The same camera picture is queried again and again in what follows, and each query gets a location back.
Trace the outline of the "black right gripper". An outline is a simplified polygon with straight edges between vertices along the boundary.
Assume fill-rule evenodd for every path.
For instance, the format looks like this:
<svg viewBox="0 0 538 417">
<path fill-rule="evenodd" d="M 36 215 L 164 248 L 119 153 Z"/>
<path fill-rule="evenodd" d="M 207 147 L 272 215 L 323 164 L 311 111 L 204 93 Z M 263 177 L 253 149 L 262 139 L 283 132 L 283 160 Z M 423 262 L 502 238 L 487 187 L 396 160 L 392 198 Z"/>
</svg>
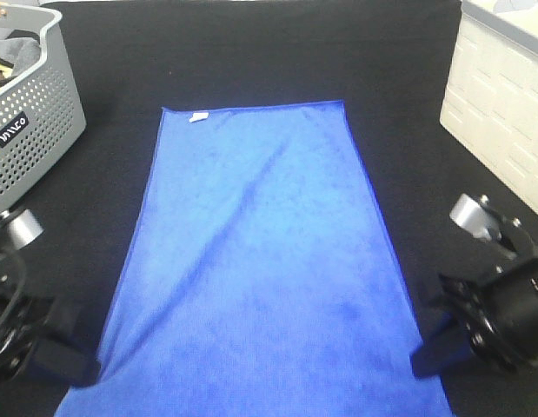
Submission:
<svg viewBox="0 0 538 417">
<path fill-rule="evenodd" d="M 412 373 L 426 379 L 473 357 L 506 374 L 517 371 L 514 349 L 502 339 L 488 316 L 482 292 L 474 282 L 439 274 L 441 288 L 426 293 L 426 306 L 442 313 L 441 330 L 410 355 Z M 465 331 L 454 327 L 457 319 Z"/>
</svg>

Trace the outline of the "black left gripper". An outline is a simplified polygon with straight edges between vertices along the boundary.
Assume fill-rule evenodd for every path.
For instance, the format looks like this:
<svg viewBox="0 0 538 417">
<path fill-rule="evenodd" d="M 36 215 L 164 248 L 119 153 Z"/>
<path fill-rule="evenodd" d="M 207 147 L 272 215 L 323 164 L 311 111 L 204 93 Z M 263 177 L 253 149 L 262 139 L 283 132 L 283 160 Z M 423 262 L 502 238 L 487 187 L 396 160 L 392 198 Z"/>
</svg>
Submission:
<svg viewBox="0 0 538 417">
<path fill-rule="evenodd" d="M 100 371 L 94 356 L 48 340 L 73 335 L 82 311 L 83 305 L 71 299 L 22 295 L 15 301 L 12 293 L 0 293 L 0 384 L 21 373 L 35 348 L 40 375 L 72 387 L 94 385 Z"/>
</svg>

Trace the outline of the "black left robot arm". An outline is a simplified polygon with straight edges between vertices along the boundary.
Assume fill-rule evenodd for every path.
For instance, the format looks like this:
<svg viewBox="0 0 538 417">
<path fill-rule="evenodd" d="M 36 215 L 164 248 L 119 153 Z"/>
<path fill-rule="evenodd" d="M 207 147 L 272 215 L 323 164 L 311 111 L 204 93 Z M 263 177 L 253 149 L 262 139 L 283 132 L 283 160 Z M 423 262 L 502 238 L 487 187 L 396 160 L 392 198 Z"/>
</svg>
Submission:
<svg viewBox="0 0 538 417">
<path fill-rule="evenodd" d="M 28 209 L 0 214 L 0 263 L 15 268 L 13 275 L 0 273 L 0 383 L 22 375 L 88 387 L 101 364 L 76 338 L 81 306 L 27 292 L 29 273 L 19 251 L 42 232 Z"/>
</svg>

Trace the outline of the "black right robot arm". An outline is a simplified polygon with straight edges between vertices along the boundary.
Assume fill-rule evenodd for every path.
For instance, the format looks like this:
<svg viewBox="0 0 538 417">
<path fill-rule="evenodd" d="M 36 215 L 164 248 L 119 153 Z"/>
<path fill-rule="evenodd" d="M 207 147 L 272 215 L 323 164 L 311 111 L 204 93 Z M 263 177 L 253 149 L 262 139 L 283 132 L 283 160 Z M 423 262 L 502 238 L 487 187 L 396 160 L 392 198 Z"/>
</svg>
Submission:
<svg viewBox="0 0 538 417">
<path fill-rule="evenodd" d="M 474 360 L 507 374 L 538 367 L 538 242 L 486 195 L 460 195 L 449 217 L 504 259 L 469 277 L 440 273 L 436 289 L 420 286 L 423 305 L 445 316 L 411 353 L 414 377 L 427 379 Z"/>
</svg>

